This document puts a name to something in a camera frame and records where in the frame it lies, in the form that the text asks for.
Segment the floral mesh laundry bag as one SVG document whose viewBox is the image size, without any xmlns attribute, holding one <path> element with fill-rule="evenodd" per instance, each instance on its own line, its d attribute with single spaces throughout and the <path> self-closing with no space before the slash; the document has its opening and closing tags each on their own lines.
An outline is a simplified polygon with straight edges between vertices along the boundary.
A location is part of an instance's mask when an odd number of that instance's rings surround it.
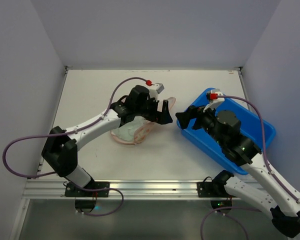
<svg viewBox="0 0 300 240">
<path fill-rule="evenodd" d="M 115 142 L 119 143 L 119 144 L 123 144 L 123 145 L 137 145 L 137 144 L 141 144 L 146 139 L 147 135 L 153 130 L 153 128 L 155 127 L 155 125 L 156 124 L 154 122 L 150 122 L 150 121 L 146 120 L 146 123 L 142 127 L 140 127 L 136 131 L 136 133 L 134 134 L 134 141 L 133 142 L 119 140 L 118 137 L 113 136 L 111 134 L 112 130 L 110 131 L 110 135 L 113 138 L 113 140 Z"/>
</svg>

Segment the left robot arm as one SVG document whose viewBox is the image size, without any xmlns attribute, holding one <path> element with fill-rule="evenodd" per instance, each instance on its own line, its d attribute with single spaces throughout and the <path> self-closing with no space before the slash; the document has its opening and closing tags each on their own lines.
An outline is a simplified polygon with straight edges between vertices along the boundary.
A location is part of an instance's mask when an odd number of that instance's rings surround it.
<svg viewBox="0 0 300 240">
<path fill-rule="evenodd" d="M 78 151 L 99 136 L 138 118 L 160 125 L 172 123 L 168 100 L 158 100 L 163 90 L 161 83 L 148 87 L 136 85 L 123 99 L 110 102 L 99 115 L 66 129 L 54 127 L 41 156 L 59 177 L 79 188 L 90 188 L 94 179 L 78 164 Z"/>
</svg>

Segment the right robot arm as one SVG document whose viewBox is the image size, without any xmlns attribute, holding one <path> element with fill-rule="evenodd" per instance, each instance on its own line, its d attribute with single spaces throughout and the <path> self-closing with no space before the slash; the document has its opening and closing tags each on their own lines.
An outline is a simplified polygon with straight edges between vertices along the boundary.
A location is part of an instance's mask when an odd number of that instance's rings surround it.
<svg viewBox="0 0 300 240">
<path fill-rule="evenodd" d="M 192 129 L 204 130 L 231 162 L 248 172 L 265 190 L 245 186 L 237 177 L 218 178 L 229 195 L 239 197 L 259 209 L 283 235 L 295 238 L 300 233 L 300 192 L 261 157 L 265 153 L 250 138 L 241 133 L 241 121 L 229 110 L 216 112 L 191 105 L 176 113 L 182 129 L 195 120 Z"/>
</svg>

